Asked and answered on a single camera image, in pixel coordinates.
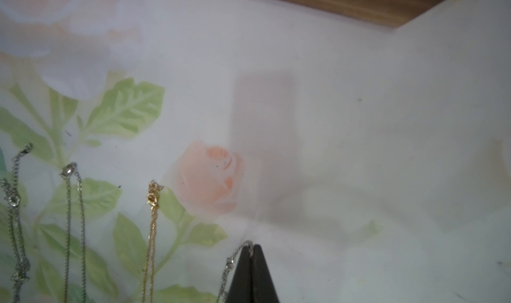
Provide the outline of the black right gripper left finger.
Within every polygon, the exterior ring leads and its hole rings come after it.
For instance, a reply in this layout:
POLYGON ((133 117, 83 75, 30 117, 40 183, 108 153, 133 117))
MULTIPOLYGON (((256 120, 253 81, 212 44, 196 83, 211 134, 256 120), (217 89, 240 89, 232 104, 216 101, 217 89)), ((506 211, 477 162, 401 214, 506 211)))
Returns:
POLYGON ((252 302, 252 255, 253 244, 243 244, 227 259, 226 276, 232 271, 234 276, 226 292, 226 302, 252 302))

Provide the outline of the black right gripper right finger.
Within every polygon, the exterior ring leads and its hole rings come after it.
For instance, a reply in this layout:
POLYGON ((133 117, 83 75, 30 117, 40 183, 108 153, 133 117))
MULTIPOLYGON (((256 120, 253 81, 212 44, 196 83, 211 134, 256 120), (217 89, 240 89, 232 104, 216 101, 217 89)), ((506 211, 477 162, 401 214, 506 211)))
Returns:
POLYGON ((266 263, 266 258, 259 244, 254 245, 251 262, 252 302, 279 303, 279 298, 266 263))

